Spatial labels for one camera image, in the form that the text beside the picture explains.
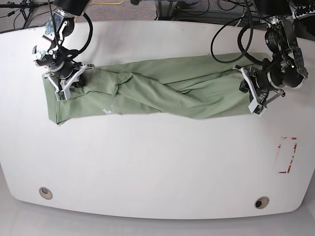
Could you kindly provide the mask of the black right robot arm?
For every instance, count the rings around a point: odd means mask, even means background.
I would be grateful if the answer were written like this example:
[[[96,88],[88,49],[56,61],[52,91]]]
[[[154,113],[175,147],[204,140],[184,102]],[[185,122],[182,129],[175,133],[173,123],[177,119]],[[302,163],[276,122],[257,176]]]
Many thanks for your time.
[[[51,18],[45,25],[43,38],[50,42],[46,49],[34,46],[32,60],[39,67],[48,71],[43,74],[55,89],[57,101],[69,100],[71,88],[82,88],[85,85],[80,76],[88,69],[94,69],[93,64],[76,62],[74,59],[89,46],[93,35],[93,24],[85,13],[91,2],[89,0],[55,0],[53,5],[56,12],[51,12]],[[75,27],[75,17],[83,16],[89,25],[88,39],[84,46],[77,49],[67,49],[63,46],[67,36],[72,34]]]

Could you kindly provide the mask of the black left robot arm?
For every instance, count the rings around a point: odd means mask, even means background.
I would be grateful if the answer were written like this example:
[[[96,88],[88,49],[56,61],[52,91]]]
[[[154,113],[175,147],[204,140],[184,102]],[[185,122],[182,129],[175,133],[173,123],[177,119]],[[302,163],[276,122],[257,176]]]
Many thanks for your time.
[[[160,98],[148,107],[150,112],[196,119],[260,115],[269,103],[285,96],[285,87],[298,89],[304,84],[308,72],[289,20],[287,2],[254,1],[257,18],[267,24],[264,41],[271,58],[263,53],[249,54],[249,46],[243,45],[243,34],[253,33],[254,28],[249,2],[244,1],[244,6],[249,21],[237,37],[240,53],[198,57],[193,63],[201,73],[179,85],[149,83]]]

